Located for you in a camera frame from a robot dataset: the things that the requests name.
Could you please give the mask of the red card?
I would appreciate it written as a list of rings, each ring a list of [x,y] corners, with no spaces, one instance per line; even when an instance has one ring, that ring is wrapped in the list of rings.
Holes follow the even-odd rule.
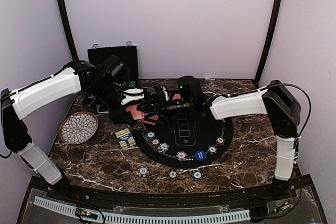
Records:
[[[181,95],[179,93],[174,94],[173,100],[181,99]]]
[[[159,116],[158,115],[152,115],[150,116],[149,114],[145,116],[143,119],[145,124],[149,125],[156,125],[159,122]]]

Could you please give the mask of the teal blue chip stack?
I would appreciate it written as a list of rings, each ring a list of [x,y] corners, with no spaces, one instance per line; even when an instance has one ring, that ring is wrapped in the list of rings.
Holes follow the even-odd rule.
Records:
[[[200,181],[204,177],[203,173],[201,171],[195,170],[192,172],[192,179],[193,181]]]

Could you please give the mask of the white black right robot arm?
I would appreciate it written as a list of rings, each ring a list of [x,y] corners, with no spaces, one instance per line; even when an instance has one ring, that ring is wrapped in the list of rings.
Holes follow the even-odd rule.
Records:
[[[139,149],[152,161],[178,169],[198,169],[227,158],[242,129],[267,127],[276,141],[273,200],[288,191],[297,158],[301,106],[280,81],[238,94],[210,96],[190,77],[177,90],[157,87],[138,106],[145,116],[134,127]]]

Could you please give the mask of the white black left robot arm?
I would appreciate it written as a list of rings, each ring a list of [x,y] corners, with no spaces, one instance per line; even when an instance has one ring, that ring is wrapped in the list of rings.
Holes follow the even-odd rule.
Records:
[[[50,185],[63,201],[74,197],[65,175],[42,151],[28,133],[24,118],[34,111],[70,94],[85,92],[102,101],[110,111],[121,110],[133,101],[144,99],[144,90],[124,88],[115,82],[130,70],[120,58],[111,56],[96,67],[84,60],[73,60],[56,74],[23,88],[1,92],[1,125],[5,146],[18,154]]]

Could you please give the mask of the red playing card deck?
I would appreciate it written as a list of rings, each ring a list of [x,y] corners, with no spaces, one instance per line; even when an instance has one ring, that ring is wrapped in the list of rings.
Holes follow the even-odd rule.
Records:
[[[130,105],[125,110],[130,112],[134,120],[140,120],[145,118],[145,114],[142,111],[138,110],[138,104]]]

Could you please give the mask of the orange chip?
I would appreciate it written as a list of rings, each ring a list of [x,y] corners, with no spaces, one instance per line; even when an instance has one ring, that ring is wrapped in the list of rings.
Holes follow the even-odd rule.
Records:
[[[157,139],[157,138],[155,138],[151,141],[152,146],[158,146],[158,145],[160,145],[160,143],[161,143],[160,140]]]

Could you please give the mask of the blue white chip stack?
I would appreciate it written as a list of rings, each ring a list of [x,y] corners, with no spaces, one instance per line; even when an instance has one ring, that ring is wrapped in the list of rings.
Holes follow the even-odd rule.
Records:
[[[138,176],[141,178],[147,178],[149,176],[149,168],[146,166],[139,167]]]

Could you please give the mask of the red chip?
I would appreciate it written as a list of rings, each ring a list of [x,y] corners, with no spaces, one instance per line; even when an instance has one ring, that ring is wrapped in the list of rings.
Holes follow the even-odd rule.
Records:
[[[216,144],[217,144],[218,146],[223,146],[223,145],[225,144],[225,139],[222,138],[222,137],[218,137],[218,138],[216,139]]]

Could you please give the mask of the brown white chip stack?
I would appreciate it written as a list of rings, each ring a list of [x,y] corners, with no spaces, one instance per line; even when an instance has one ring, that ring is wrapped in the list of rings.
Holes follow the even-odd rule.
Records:
[[[176,171],[174,171],[174,170],[169,171],[169,173],[168,173],[168,179],[169,180],[176,180],[177,178],[178,178],[178,174],[177,174]]]

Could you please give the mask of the white blue chip bottom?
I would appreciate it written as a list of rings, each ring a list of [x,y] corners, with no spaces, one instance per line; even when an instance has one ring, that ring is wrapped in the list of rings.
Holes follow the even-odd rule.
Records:
[[[187,154],[184,152],[184,151],[179,151],[177,154],[176,154],[176,158],[178,161],[180,162],[183,162],[186,160],[187,158]]]

